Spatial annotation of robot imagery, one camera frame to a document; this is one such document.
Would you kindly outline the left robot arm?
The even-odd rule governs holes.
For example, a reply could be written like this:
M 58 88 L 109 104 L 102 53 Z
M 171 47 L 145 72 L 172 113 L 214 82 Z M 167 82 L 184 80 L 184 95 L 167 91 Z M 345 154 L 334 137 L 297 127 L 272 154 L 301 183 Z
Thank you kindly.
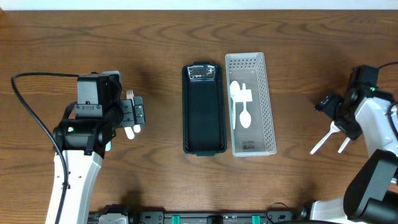
M 146 121 L 143 99 L 123 88 L 119 71 L 80 75 L 78 99 L 64 111 L 53 137 L 55 174 L 46 223 L 86 223 L 104 155 L 116 131 L 134 139 Z

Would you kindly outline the pale green plastic fork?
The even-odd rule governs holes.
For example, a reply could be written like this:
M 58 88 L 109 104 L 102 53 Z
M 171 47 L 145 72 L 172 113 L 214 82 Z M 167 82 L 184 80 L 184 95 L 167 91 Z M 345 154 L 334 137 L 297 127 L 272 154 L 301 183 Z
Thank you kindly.
M 109 142 L 106 144 L 106 146 L 105 146 L 105 151 L 108 152 L 108 151 L 111 150 L 111 148 L 112 148 L 112 142 L 109 141 Z

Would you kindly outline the white spoon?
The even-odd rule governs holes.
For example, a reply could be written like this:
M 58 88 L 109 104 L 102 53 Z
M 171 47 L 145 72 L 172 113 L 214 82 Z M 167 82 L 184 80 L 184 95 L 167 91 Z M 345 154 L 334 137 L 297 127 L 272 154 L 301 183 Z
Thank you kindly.
M 326 140 L 335 133 L 340 132 L 341 129 L 335 124 L 334 121 L 331 122 L 330 124 L 330 129 L 329 131 L 321 138 L 321 140 L 313 147 L 313 149 L 310 151 L 310 154 L 313 155 L 314 153 L 316 153 L 319 148 L 321 148 L 323 146 L 323 144 L 326 142 Z
M 341 154 L 345 147 L 348 145 L 348 143 L 351 141 L 351 139 L 349 137 L 345 138 L 345 140 L 343 141 L 342 145 L 340 146 L 338 153 Z
M 230 97 L 232 99 L 232 119 L 233 119 L 233 129 L 236 128 L 236 103 L 239 101 L 240 85 L 237 81 L 231 82 L 229 86 Z
M 251 125 L 251 115 L 247 109 L 247 102 L 252 101 L 252 95 L 251 95 L 251 90 L 248 90 L 246 88 L 245 83 L 243 83 L 243 85 L 242 85 L 240 97 L 241 97 L 241 101 L 243 103 L 243 110 L 242 110 L 241 114 L 239 115 L 239 120 L 240 120 L 241 126 L 245 129 L 247 129 Z

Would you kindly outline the white fork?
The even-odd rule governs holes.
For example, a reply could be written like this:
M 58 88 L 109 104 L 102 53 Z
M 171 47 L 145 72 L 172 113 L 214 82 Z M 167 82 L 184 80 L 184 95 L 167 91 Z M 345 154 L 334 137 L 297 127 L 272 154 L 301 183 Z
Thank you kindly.
M 133 90 L 127 90 L 127 91 L 126 91 L 126 98 L 127 98 L 127 99 L 130 99 L 130 100 L 133 100 L 133 98 L 134 98 L 134 92 L 133 92 Z M 135 133 L 139 133 L 139 132 L 141 131 L 141 126 L 140 126 L 139 124 L 135 124 L 135 125 L 133 126 L 133 131 L 134 131 Z
M 129 140 L 132 140 L 135 138 L 135 132 L 131 127 L 125 127 L 124 128 L 126 136 Z

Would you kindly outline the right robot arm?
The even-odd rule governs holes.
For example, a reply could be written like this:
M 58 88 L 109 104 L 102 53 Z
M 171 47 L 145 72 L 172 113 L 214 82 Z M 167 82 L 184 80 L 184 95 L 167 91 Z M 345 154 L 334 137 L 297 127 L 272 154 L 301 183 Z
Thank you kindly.
M 342 198 L 314 201 L 303 207 L 300 219 L 313 223 L 397 223 L 397 101 L 380 90 L 380 68 L 354 67 L 344 95 L 329 93 L 315 106 L 331 118 L 330 134 L 341 132 L 350 141 L 364 136 L 369 159 Z

